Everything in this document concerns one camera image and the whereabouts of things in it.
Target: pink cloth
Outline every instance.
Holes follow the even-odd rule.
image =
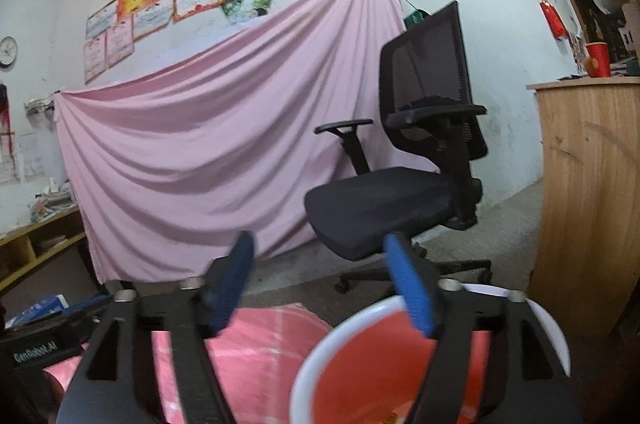
[[[380,49],[403,30],[398,0],[299,0],[146,78],[56,94],[98,278],[200,276],[241,229],[259,256],[311,240],[304,195],[353,174],[319,124],[373,118],[372,169],[436,169],[380,126]]]
[[[239,309],[220,337],[207,340],[209,358],[238,424],[287,424],[298,370],[331,327],[302,305]],[[154,362],[164,416],[183,424],[168,332],[153,332]],[[66,391],[80,357],[46,370]]]

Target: clock face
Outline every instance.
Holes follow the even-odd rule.
[[[11,36],[0,41],[0,66],[8,67],[18,55],[18,43]]]

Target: red cup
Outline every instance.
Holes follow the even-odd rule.
[[[596,68],[597,77],[610,78],[611,77],[611,64],[609,62],[609,47],[606,43],[587,43],[587,52],[589,55],[598,62]]]

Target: wooden desk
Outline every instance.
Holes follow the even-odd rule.
[[[531,84],[545,195],[527,293],[562,330],[610,333],[640,277],[640,78]]]
[[[66,240],[37,254],[34,247],[37,243],[53,236],[64,234]],[[40,268],[47,261],[69,250],[73,245],[82,244],[86,234],[78,207],[69,208],[53,214],[44,220],[19,227],[0,238],[0,262],[5,264],[11,274],[0,281],[0,295],[29,274]],[[80,256],[94,284],[100,287],[96,277],[88,249],[79,246]]]

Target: mesh backrest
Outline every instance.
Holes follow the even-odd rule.
[[[458,2],[402,33],[380,55],[380,115],[438,104],[472,104]],[[446,166],[437,141],[422,128],[386,130],[395,147]],[[486,155],[478,122],[465,123],[471,159]]]

